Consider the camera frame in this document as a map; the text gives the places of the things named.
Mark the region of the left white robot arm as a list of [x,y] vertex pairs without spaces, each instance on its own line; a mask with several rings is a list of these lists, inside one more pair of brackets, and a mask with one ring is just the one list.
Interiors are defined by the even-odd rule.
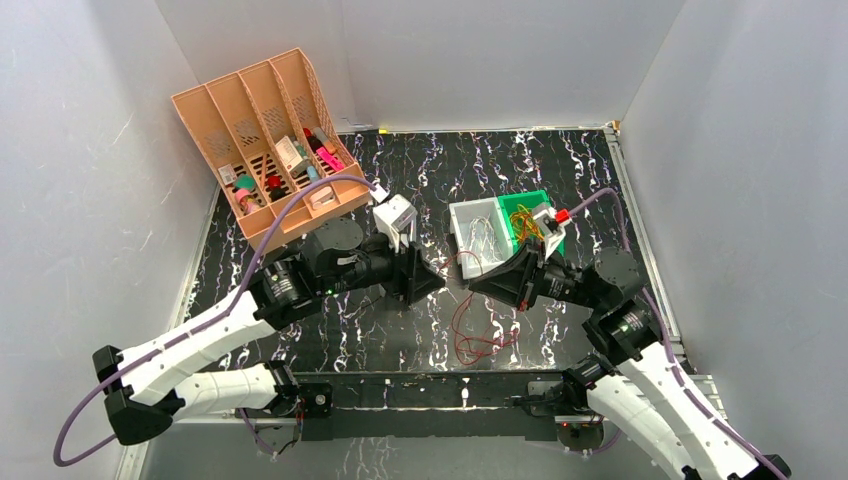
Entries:
[[380,286],[410,306],[444,285],[416,242],[394,246],[385,233],[366,237],[355,221],[331,219],[300,246],[268,260],[245,287],[179,327],[137,347],[96,351],[109,424],[120,444],[135,445],[203,413],[300,412],[320,391],[301,388],[281,360],[216,373],[206,368],[240,345],[318,314],[326,297]]

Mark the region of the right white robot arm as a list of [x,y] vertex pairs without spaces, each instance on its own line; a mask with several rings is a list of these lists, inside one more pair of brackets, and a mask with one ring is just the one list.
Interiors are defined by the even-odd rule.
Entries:
[[788,479],[777,454],[763,454],[710,404],[671,350],[667,330],[636,301],[644,281],[630,252],[601,250],[576,267],[526,242],[471,280],[474,293],[518,310],[538,297],[591,311],[583,329],[594,351],[545,393],[515,397],[529,413],[594,413],[636,443],[671,479]]

